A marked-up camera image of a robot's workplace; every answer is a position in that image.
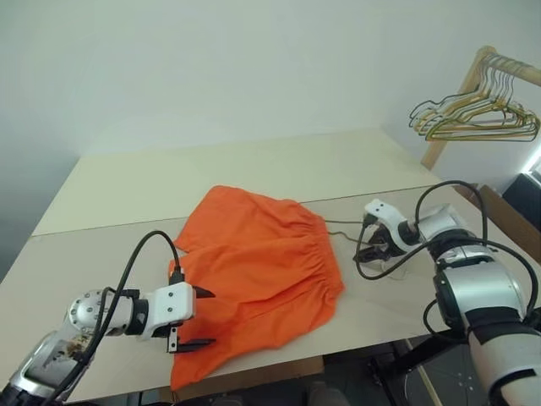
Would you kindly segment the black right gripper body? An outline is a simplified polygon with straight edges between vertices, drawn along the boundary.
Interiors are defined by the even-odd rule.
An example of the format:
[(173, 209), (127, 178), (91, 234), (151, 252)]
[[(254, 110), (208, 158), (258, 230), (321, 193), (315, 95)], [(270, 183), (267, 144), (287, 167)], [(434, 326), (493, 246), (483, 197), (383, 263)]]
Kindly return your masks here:
[(370, 244), (382, 244), (381, 250), (375, 250), (380, 254), (380, 259), (395, 258), (400, 255), (400, 249), (391, 238), (386, 228), (377, 228), (369, 239)]

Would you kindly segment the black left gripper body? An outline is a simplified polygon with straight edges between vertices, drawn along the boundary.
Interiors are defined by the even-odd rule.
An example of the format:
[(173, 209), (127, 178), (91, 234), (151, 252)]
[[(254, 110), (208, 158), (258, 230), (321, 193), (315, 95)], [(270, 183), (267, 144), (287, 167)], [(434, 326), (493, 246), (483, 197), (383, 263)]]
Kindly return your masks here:
[(167, 352), (169, 354), (185, 354), (196, 350), (195, 343), (182, 343), (178, 336), (178, 328), (181, 327), (184, 320), (173, 321), (167, 325)]

